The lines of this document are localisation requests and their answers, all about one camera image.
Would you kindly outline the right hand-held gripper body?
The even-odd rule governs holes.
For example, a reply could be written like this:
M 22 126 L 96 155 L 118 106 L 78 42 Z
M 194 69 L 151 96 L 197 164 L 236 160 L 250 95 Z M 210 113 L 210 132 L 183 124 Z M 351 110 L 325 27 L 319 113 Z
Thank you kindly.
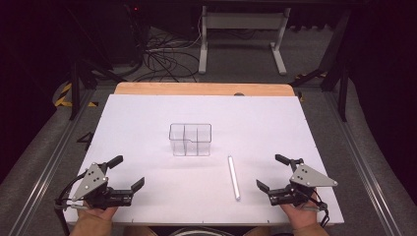
M 336 187 L 338 183 L 304 163 L 302 158 L 290 159 L 293 174 L 289 178 L 289 184 L 282 189 L 269 189 L 267 193 L 270 204 L 294 205 L 295 207 L 311 200 L 315 203 L 316 210 L 327 210 L 328 205 L 321 199 L 314 200 L 313 194 L 317 187 Z

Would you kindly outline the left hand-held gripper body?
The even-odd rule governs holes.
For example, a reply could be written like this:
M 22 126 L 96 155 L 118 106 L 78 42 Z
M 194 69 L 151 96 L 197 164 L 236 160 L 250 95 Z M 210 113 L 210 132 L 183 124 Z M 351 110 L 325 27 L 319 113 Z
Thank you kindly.
M 114 190 L 108 186 L 106 171 L 118 162 L 92 163 L 84 174 L 81 184 L 71 201 L 84 201 L 89 208 L 129 207 L 134 197 L 133 190 Z

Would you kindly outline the white pen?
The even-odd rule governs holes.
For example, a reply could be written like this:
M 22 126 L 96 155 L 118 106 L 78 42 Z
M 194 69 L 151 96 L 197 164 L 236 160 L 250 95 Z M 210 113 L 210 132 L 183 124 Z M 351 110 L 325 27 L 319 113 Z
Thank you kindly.
M 235 166 L 234 166 L 233 156 L 228 155 L 227 160 L 228 160 L 229 172 L 230 172 L 230 176 L 231 176 L 231 182 L 232 182 L 232 186 L 233 186 L 235 200 L 240 201 L 241 200 L 241 195 L 240 195 L 240 190 L 239 190 L 239 186 L 238 186 L 238 181 L 237 181 L 237 175 L 236 175 L 236 170 L 235 170 Z

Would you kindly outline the clear plastic organizer box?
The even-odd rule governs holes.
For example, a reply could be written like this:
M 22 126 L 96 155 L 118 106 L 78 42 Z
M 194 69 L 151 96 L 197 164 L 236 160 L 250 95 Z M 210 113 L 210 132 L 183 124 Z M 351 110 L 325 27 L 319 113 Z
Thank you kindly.
M 209 156 L 211 124 L 173 123 L 169 141 L 174 156 Z

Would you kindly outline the person's left hand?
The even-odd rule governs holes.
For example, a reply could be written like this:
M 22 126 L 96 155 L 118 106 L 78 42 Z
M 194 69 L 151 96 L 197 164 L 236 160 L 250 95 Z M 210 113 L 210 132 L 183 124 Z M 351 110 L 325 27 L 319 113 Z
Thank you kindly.
M 80 209 L 78 211 L 78 215 L 79 217 L 86 216 L 89 218 L 99 219 L 101 221 L 112 222 L 112 218 L 115 215 L 117 210 L 118 210 L 117 206 L 108 207 L 107 209 L 87 208 L 87 209 Z

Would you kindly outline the person's right hand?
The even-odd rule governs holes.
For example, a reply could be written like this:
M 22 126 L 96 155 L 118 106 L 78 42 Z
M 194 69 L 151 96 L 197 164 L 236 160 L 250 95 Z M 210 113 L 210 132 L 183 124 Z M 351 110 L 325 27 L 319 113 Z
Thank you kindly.
M 286 214 L 293 230 L 300 230 L 313 225 L 322 228 L 318 223 L 318 212 L 316 211 L 316 207 L 315 203 L 311 200 L 308 200 L 306 203 L 299 206 L 280 205 L 280 208 Z

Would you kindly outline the white table board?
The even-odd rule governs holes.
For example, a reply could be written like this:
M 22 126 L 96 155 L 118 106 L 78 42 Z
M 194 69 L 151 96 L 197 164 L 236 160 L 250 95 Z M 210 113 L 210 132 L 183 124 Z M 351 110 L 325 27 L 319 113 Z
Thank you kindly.
M 211 124 L 210 155 L 174 156 L 173 123 Z M 256 185 L 288 184 L 292 171 L 275 160 L 277 154 L 326 170 L 295 96 L 112 94 L 83 166 L 122 155 L 123 162 L 107 173 L 110 186 L 127 189 L 145 178 L 132 204 L 117 210 L 113 220 L 119 225 L 277 225 L 286 215 Z

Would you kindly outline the black metal stand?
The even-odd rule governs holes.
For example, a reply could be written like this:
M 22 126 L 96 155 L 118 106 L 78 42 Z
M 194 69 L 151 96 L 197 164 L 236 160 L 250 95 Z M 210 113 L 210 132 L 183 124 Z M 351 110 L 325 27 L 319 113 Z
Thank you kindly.
M 343 122 L 347 121 L 345 109 L 348 88 L 348 69 L 346 61 L 340 54 L 340 46 L 344 38 L 350 14 L 350 10 L 343 11 L 319 67 L 305 76 L 301 75 L 294 82 L 290 83 L 293 88 L 297 88 L 321 74 L 326 74 L 321 83 L 321 89 L 322 91 L 332 91 L 336 85 L 339 85 L 337 113 Z
M 97 81 L 92 72 L 93 70 L 94 64 L 86 59 L 78 60 L 71 66 L 71 120 L 74 120 L 81 110 L 80 84 L 83 84 L 86 89 L 95 89 L 97 85 Z

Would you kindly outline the yellow black hazard tape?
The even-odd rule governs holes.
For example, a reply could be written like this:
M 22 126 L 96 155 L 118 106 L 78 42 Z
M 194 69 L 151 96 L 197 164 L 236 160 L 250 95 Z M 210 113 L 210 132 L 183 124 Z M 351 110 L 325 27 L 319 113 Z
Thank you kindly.
M 56 107 L 72 107 L 73 106 L 73 102 L 68 99 L 68 95 L 70 94 L 71 88 L 72 88 L 72 84 L 70 82 L 66 82 L 60 87 L 60 89 L 58 89 L 58 93 L 54 101 L 54 105 Z

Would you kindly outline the wooden table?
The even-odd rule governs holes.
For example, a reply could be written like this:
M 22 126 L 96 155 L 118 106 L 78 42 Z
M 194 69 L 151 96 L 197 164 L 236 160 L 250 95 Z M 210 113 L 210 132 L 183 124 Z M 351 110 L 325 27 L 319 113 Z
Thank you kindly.
M 217 83 L 129 83 L 116 86 L 115 94 L 294 96 L 290 85 Z

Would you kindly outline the black triangular bracket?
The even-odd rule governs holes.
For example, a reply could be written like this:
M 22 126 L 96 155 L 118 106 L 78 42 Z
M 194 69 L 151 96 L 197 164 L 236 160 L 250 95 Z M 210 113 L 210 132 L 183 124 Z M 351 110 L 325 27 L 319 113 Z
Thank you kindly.
M 84 144 L 85 145 L 85 150 L 88 150 L 93 138 L 94 132 L 88 132 L 85 135 L 83 135 L 82 137 L 77 139 L 77 143 L 78 144 Z

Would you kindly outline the aluminium floor rail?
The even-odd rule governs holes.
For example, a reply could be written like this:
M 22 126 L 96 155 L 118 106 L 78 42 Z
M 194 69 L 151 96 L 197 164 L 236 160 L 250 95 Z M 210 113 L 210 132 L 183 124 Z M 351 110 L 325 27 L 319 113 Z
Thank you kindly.
M 387 236 L 404 236 L 401 232 L 396 220 L 389 209 L 387 200 L 383 194 L 380 184 L 375 177 L 370 164 L 362 156 L 358 148 L 353 134 L 350 130 L 349 124 L 342 120 L 338 113 L 337 100 L 331 92 L 324 92 L 325 100 L 330 107 L 331 113 L 335 117 L 337 126 L 341 130 L 344 139 L 347 141 L 347 146 L 352 155 L 352 161 L 358 171 L 358 174 L 364 184 L 368 197 L 375 209 L 377 216 L 382 224 Z
M 8 174 L 1 188 L 6 192 L 3 216 L 10 223 L 6 236 L 23 236 L 60 164 L 80 117 L 94 89 L 81 95 L 81 108 L 73 120 L 71 109 L 59 109 L 42 127 Z

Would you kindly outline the white metal stand frame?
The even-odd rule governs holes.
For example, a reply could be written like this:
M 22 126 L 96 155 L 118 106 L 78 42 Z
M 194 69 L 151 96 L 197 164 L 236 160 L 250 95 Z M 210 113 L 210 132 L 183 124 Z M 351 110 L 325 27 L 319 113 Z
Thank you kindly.
M 290 8 L 279 13 L 217 13 L 210 12 L 207 6 L 202 7 L 200 22 L 200 74 L 204 74 L 208 64 L 208 30 L 276 30 L 277 37 L 269 44 L 276 68 L 281 76 L 287 74 L 280 45 L 283 40 L 287 22 L 290 17 Z

